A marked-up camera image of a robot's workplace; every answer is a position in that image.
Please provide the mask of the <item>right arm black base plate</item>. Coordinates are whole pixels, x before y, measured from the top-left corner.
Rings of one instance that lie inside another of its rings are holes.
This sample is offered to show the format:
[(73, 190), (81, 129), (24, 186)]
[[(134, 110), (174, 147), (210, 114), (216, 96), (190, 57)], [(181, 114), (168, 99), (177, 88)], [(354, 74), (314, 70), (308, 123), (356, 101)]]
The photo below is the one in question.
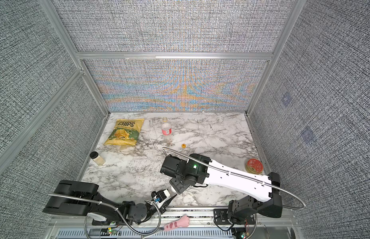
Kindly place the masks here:
[(246, 219), (235, 218), (229, 215), (228, 209), (213, 209), (213, 222), (214, 224), (223, 231), (229, 231), (234, 226), (255, 226), (256, 225), (256, 214), (250, 215)]

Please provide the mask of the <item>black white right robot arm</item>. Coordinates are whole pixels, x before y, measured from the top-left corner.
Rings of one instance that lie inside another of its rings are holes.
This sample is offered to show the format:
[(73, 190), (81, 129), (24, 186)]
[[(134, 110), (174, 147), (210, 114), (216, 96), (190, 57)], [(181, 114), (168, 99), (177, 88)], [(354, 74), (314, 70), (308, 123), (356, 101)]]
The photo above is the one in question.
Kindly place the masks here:
[(277, 189), (280, 186), (280, 176), (277, 173), (250, 174), (196, 153), (191, 154), (188, 160), (167, 155), (160, 172), (171, 178), (172, 190), (178, 195), (191, 186), (210, 185), (245, 194), (242, 199), (230, 200), (228, 209), (214, 210), (215, 222), (219, 225), (239, 225), (244, 222), (253, 225), (255, 214), (269, 218), (282, 216), (283, 202)]

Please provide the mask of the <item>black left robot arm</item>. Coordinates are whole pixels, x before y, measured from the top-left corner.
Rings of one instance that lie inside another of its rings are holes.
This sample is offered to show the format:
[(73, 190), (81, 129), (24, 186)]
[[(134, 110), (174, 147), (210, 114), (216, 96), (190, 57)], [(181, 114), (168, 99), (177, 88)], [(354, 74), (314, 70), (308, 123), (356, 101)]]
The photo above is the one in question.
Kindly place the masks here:
[(135, 203), (123, 201), (121, 203), (106, 199), (98, 192), (99, 186), (93, 183), (61, 180), (50, 197), (44, 213), (59, 216), (89, 216), (93, 225), (131, 225), (141, 224), (156, 214), (164, 213), (171, 201), (176, 197), (174, 189), (153, 191), (152, 202)]

